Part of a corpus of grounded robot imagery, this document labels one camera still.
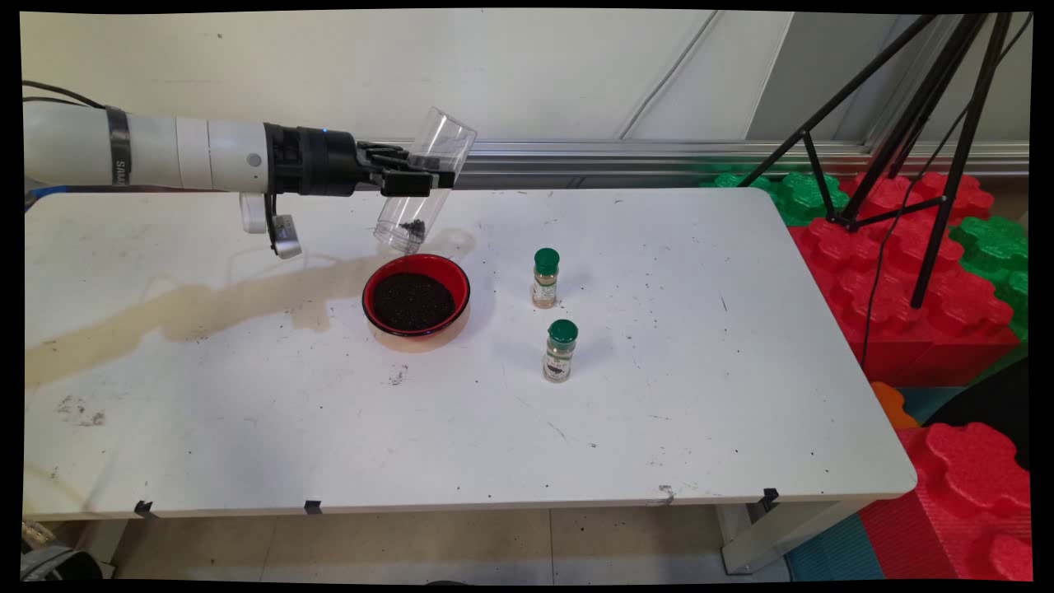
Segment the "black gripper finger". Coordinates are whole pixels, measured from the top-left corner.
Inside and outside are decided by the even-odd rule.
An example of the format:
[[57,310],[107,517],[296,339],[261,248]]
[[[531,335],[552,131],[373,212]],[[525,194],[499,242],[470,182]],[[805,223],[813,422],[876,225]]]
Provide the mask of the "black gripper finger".
[[438,169],[437,157],[411,153],[406,149],[383,145],[383,143],[359,142],[357,154],[364,166],[374,166],[374,169],[393,171],[436,171]]
[[432,190],[450,190],[456,173],[443,170],[368,169],[365,183],[379,187],[385,198],[428,198]]

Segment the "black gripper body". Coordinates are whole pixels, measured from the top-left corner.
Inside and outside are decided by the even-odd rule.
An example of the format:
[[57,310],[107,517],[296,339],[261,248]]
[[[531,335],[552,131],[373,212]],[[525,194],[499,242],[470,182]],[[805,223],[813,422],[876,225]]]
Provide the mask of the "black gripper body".
[[268,193],[353,195],[364,181],[357,142],[343,131],[265,124]]

